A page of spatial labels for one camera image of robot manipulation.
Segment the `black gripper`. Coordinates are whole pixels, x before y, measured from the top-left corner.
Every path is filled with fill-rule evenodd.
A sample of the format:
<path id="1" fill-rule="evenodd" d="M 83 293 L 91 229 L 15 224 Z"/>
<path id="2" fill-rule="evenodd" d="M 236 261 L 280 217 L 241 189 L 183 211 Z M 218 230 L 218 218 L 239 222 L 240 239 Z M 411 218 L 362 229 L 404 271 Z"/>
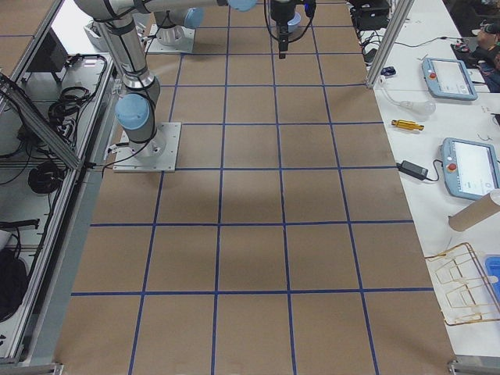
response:
<path id="1" fill-rule="evenodd" d="M 270 2 L 270 16 L 271 19 L 277 24 L 278 31 L 278 48 L 279 59 L 285 59 L 288 52 L 289 45 L 289 31 L 288 22 L 295 16 L 295 8 L 297 5 L 303 5 L 305 15 L 312 20 L 316 13 L 316 1 L 314 0 L 290 0 L 290 1 L 277 1 Z"/>

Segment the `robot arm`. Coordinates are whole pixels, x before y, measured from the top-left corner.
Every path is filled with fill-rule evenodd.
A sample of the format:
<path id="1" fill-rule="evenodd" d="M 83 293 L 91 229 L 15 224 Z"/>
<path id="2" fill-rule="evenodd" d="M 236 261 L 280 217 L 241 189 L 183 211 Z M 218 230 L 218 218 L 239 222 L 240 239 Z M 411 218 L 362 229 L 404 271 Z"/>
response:
<path id="1" fill-rule="evenodd" d="M 184 38 L 184 29 L 200 27 L 205 15 L 203 8 L 175 9 L 153 13 L 157 26 L 156 38 L 161 45 L 174 46 Z"/>
<path id="2" fill-rule="evenodd" d="M 135 13 L 154 14 L 159 29 L 199 27 L 204 10 L 229 6 L 239 12 L 255 7 L 254 1 L 78 1 L 77 6 L 101 28 L 102 37 L 126 88 L 116 103 L 118 123 L 128 137 L 129 160 L 152 170 L 161 169 L 167 155 L 166 126 L 155 121 L 159 98 L 158 78 L 148 68 L 146 53 L 136 31 Z"/>

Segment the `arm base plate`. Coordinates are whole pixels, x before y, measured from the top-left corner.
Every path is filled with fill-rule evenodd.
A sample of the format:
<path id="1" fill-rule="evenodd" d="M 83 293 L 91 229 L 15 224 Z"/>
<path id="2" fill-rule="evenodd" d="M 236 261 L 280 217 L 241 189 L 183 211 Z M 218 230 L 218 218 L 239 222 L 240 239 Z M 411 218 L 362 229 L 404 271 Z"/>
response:
<path id="1" fill-rule="evenodd" d="M 157 125 L 155 137 L 137 152 L 141 145 L 132 143 L 118 148 L 118 162 L 112 165 L 117 173 L 174 172 L 177 164 L 181 123 L 161 122 Z"/>
<path id="2" fill-rule="evenodd" d="M 150 54 L 190 54 L 193 51 L 194 39 L 193 29 L 183 26 L 159 29 L 153 24 L 145 49 Z"/>

